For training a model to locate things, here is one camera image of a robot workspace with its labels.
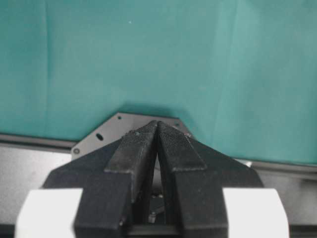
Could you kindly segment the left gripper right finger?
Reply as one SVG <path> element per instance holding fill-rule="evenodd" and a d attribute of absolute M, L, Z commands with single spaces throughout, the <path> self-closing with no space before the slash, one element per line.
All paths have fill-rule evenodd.
<path fill-rule="evenodd" d="M 182 230 L 226 230 L 223 188 L 262 188 L 257 172 L 158 122 L 165 220 Z"/>

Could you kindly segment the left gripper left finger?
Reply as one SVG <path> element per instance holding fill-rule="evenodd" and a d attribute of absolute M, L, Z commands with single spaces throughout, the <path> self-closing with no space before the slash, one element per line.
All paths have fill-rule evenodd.
<path fill-rule="evenodd" d="M 156 160 L 158 122 L 50 172 L 43 188 L 82 188 L 74 228 L 119 231 L 146 223 Z"/>

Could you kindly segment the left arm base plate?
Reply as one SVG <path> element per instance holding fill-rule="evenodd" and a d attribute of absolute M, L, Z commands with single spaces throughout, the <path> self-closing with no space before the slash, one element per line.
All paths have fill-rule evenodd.
<path fill-rule="evenodd" d="M 194 138 L 186 125 L 178 118 L 118 112 L 75 144 L 71 149 L 71 159 L 78 159 L 113 143 L 127 132 L 136 130 L 153 120 L 162 121 L 187 136 Z"/>

